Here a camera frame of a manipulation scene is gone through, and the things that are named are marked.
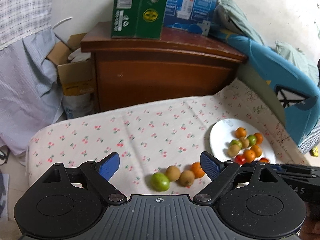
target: paper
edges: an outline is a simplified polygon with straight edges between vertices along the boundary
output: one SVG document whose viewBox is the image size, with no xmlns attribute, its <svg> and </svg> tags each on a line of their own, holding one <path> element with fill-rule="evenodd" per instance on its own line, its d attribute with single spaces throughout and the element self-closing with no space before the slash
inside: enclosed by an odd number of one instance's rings
<svg viewBox="0 0 320 240">
<path fill-rule="evenodd" d="M 9 174 L 0 171 L 0 221 L 8 220 L 8 187 Z"/>
</svg>

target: cabinet top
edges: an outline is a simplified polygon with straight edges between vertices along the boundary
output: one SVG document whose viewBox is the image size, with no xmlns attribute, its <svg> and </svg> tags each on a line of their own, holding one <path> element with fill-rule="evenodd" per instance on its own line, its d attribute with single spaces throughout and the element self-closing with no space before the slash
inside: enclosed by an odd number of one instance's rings
<svg viewBox="0 0 320 240">
<path fill-rule="evenodd" d="M 164 27 L 160 40 L 111 38 L 111 22 L 99 22 L 82 40 L 82 52 L 97 51 L 171 51 L 202 56 L 215 55 L 226 60 L 245 62 L 247 57 L 214 38 Z"/>
</svg>

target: hand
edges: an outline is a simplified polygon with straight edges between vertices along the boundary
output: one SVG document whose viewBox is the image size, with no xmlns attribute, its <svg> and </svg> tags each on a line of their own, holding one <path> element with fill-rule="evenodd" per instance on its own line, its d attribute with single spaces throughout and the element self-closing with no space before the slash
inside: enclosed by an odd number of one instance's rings
<svg viewBox="0 0 320 240">
<path fill-rule="evenodd" d="M 299 237 L 302 240 L 320 240 L 320 218 L 317 220 L 310 219 L 310 206 L 306 203 L 307 217 L 304 221 Z"/>
</svg>

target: cardboard flap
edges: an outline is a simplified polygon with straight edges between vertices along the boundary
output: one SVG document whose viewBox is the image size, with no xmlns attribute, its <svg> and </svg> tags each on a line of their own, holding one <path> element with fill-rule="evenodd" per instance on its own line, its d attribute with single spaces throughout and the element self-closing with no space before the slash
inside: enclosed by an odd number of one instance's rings
<svg viewBox="0 0 320 240">
<path fill-rule="evenodd" d="M 56 66 L 68 63 L 68 56 L 72 51 L 63 42 L 59 41 L 53 47 L 47 59 L 54 63 Z"/>
<path fill-rule="evenodd" d="M 61 84 L 89 81 L 92 79 L 91 61 L 59 65 L 58 74 Z"/>
<path fill-rule="evenodd" d="M 79 49 L 80 46 L 80 41 L 83 39 L 84 36 L 86 36 L 86 33 L 81 33 L 81 34 L 75 34 L 71 35 L 68 40 L 68 46 L 75 51 L 76 49 Z"/>
</svg>

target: white wall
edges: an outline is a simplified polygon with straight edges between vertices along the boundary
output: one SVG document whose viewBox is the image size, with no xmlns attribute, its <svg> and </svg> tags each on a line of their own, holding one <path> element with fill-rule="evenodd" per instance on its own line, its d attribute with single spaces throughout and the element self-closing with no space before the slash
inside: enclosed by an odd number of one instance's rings
<svg viewBox="0 0 320 240">
<path fill-rule="evenodd" d="M 270 46 L 290 43 L 311 59 L 320 58 L 320 0 L 235 0 Z M 53 0 L 52 25 L 67 18 L 55 32 L 67 40 L 88 32 L 99 21 L 111 20 L 113 0 Z"/>
</svg>

